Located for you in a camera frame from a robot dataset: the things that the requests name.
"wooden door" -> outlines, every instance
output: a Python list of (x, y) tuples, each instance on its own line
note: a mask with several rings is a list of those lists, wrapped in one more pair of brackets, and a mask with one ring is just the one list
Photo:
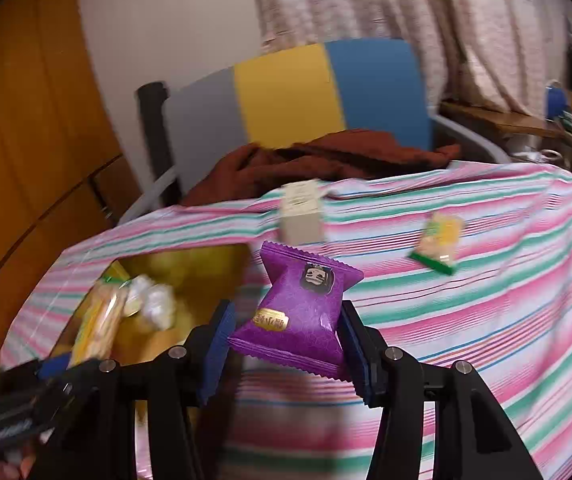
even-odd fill
[[(0, 347), (61, 251), (111, 227), (108, 202), (123, 209), (138, 195), (132, 179), (112, 186), (124, 164), (76, 0), (1, 0)], [(98, 174), (112, 197), (96, 197)]]

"yellow snack package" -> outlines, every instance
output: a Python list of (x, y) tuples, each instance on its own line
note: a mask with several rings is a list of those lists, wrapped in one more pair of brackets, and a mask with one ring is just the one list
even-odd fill
[(128, 286), (117, 278), (100, 278), (88, 293), (90, 306), (72, 347), (69, 367), (88, 359), (106, 359), (128, 297)]
[(453, 275), (463, 226), (464, 221), (458, 216), (433, 214), (410, 257), (437, 272)]

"pink and green striped fabric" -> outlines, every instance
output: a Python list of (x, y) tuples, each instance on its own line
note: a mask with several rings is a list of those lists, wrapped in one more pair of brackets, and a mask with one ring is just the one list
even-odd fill
[[(455, 162), (447, 170), (324, 184), (327, 241), (307, 250), (363, 270), (346, 297), (389, 344), (423, 362), (474, 364), (545, 479), (572, 473), (572, 175), (552, 166)], [(277, 239), (280, 190), (257, 200), (155, 211), (59, 257), (8, 332), (2, 365), (45, 357), (115, 258), (248, 243), (236, 302), (247, 315), (269, 286), (258, 250)], [(454, 276), (407, 257), (434, 211), (465, 221)], [(381, 412), (350, 383), (247, 358), (221, 478), (363, 479)], [(432, 476), (434, 410), (420, 479)]]

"white packaged candy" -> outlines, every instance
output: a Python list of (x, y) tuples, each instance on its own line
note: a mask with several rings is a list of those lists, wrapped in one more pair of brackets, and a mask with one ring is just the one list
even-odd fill
[(144, 316), (159, 330), (171, 328), (175, 320), (173, 288), (163, 283), (148, 288), (141, 316)]
[(144, 306), (146, 294), (155, 282), (145, 274), (134, 277), (128, 283), (128, 299), (123, 310), (123, 316), (128, 317), (138, 313)]

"cartoon face logo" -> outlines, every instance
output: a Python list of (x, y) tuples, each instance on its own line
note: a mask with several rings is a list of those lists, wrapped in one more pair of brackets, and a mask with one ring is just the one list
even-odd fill
[(319, 264), (306, 264), (301, 275), (301, 286), (318, 294), (328, 294), (333, 288), (333, 269)]

